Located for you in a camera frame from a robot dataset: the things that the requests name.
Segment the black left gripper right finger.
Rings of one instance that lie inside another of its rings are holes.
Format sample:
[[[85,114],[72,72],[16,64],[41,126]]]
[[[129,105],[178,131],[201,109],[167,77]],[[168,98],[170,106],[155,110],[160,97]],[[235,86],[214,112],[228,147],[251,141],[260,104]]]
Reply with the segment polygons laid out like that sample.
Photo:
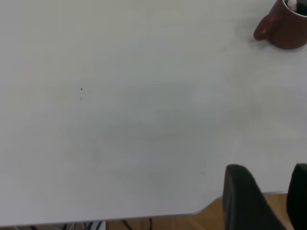
[[[307,165],[298,163],[292,173],[286,209],[295,230],[307,229]]]

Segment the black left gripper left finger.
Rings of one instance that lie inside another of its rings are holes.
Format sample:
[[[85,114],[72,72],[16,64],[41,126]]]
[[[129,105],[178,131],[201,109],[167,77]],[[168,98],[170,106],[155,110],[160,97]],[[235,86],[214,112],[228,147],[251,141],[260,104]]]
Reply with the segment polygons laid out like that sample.
[[[284,230],[247,168],[227,165],[224,175],[223,215],[226,230]]]

